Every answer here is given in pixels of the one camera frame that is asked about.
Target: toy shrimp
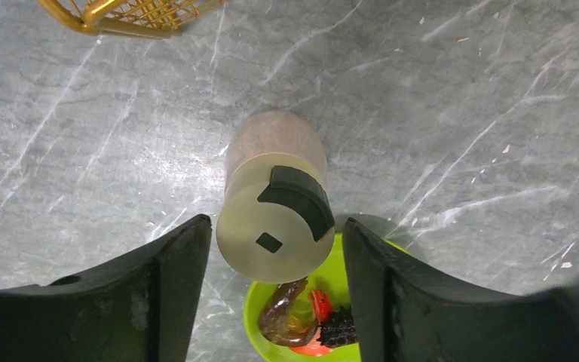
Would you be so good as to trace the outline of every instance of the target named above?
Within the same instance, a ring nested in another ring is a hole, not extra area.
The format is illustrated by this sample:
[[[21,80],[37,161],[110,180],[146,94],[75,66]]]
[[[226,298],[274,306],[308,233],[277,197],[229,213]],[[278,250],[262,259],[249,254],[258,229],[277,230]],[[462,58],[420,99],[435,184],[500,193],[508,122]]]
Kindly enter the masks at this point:
[[[314,321],[307,328],[300,323],[292,323],[290,310],[296,298],[307,286],[307,278],[285,283],[278,286],[259,315],[258,325],[261,334],[275,345],[286,347],[300,347],[307,345],[319,329],[319,320]]]
[[[358,342],[350,308],[341,307],[339,311],[334,311],[329,297],[322,290],[312,290],[308,298],[320,326],[311,341],[290,348],[292,351],[320,357],[332,352],[334,348]]]

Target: plastic jar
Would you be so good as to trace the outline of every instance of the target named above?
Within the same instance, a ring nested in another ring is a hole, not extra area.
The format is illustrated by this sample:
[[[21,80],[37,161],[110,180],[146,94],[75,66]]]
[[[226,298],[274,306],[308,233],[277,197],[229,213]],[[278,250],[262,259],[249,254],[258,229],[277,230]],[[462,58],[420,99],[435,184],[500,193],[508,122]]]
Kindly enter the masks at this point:
[[[325,149],[290,112],[249,117],[225,159],[225,202],[216,240],[225,261],[254,281],[280,284],[312,273],[334,242]]]

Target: wire basket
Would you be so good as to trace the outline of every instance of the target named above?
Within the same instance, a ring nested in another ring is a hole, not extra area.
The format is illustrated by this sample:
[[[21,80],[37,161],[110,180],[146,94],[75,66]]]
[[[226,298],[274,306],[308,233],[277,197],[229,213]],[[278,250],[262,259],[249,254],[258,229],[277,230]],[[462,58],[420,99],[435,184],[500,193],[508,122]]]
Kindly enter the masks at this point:
[[[71,10],[59,0],[37,0],[64,26],[87,35],[123,35],[165,39],[182,34],[182,25],[226,0],[87,0]]]

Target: gray marble surface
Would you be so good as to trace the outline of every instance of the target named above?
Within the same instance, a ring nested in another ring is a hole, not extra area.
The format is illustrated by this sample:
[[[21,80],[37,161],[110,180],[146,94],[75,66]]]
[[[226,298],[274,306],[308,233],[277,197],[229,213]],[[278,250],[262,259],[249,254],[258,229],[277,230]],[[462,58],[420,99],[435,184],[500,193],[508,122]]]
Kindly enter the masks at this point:
[[[579,2],[229,0],[181,38],[91,38],[0,0],[0,288],[215,217],[252,112],[322,136],[336,213],[511,293],[579,273]],[[188,360],[260,360],[213,245]]]

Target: lime green bowl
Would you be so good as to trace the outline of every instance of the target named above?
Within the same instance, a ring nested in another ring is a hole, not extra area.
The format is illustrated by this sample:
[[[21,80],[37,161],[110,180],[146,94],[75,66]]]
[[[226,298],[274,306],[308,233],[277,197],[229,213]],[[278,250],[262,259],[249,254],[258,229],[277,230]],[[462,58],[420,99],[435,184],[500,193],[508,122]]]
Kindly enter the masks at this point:
[[[391,245],[405,251],[400,245],[391,241],[386,241]],[[307,318],[312,315],[311,303],[308,300],[308,294],[312,287],[324,290],[329,296],[329,300],[338,310],[341,305],[347,307],[350,305],[348,292],[348,276],[345,273],[345,261],[343,260],[343,246],[341,234],[334,237],[332,252],[325,262],[314,273],[308,277],[308,286],[305,291],[298,297],[292,313],[299,318]],[[310,357],[302,354],[296,354],[287,347],[281,347],[270,343],[259,332],[256,320],[263,309],[265,303],[270,299],[272,293],[276,290],[276,284],[263,284],[252,282],[250,289],[245,296],[245,305],[243,320],[245,333],[254,349],[267,362],[305,362],[305,361],[335,361],[335,362],[359,362],[360,352],[358,344],[346,345],[334,349],[330,354],[321,357]]]

